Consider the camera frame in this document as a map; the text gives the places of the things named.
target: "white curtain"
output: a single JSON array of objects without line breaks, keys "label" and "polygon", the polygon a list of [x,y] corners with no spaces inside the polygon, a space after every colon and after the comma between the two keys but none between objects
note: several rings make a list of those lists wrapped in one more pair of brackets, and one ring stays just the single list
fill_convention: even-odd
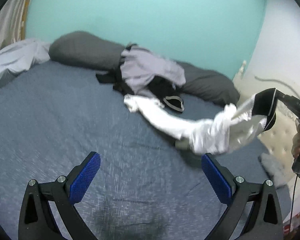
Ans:
[{"label": "white curtain", "polygon": [[26,0],[8,0],[0,11],[0,49],[20,41]]}]

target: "teal wall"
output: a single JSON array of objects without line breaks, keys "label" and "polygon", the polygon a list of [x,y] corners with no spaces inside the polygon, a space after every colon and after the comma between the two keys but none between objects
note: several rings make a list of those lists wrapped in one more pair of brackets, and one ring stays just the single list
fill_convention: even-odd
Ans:
[{"label": "teal wall", "polygon": [[252,56],[265,5],[266,0],[31,0],[26,37],[52,42],[86,30],[232,78]]}]

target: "black cable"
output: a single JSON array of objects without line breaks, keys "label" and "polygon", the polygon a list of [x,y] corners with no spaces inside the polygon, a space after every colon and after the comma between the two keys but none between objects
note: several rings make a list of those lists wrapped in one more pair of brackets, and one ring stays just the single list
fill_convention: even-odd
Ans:
[{"label": "black cable", "polygon": [[297,179],[298,179],[298,175],[296,176],[296,181],[294,182],[294,188],[293,188],[292,206],[291,206],[290,223],[289,223],[289,233],[291,231],[291,220],[292,220],[292,212],[293,212],[294,193],[296,191]]}]

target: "blue gripper pad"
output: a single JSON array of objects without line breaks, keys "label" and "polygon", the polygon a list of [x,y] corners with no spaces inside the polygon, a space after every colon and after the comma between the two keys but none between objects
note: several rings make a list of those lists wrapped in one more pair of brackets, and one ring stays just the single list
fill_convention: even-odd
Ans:
[{"label": "blue gripper pad", "polygon": [[210,153],[202,155],[201,167],[220,202],[229,205],[235,191],[234,176]]},{"label": "blue gripper pad", "polygon": [[100,155],[96,152],[90,152],[85,160],[79,166],[75,166],[69,173],[66,190],[72,205],[82,200],[100,165]]}]

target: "dark gray pillow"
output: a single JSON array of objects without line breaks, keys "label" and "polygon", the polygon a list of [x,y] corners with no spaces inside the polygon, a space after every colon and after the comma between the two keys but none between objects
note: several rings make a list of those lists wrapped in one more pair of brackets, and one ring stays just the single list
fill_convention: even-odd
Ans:
[{"label": "dark gray pillow", "polygon": [[232,81],[223,74],[193,66],[186,62],[177,62],[185,70],[186,83],[181,91],[211,101],[218,106],[237,104],[240,94]]},{"label": "dark gray pillow", "polygon": [[111,70],[118,67],[124,48],[91,33],[77,31],[55,40],[50,46],[49,56],[65,65]]}]

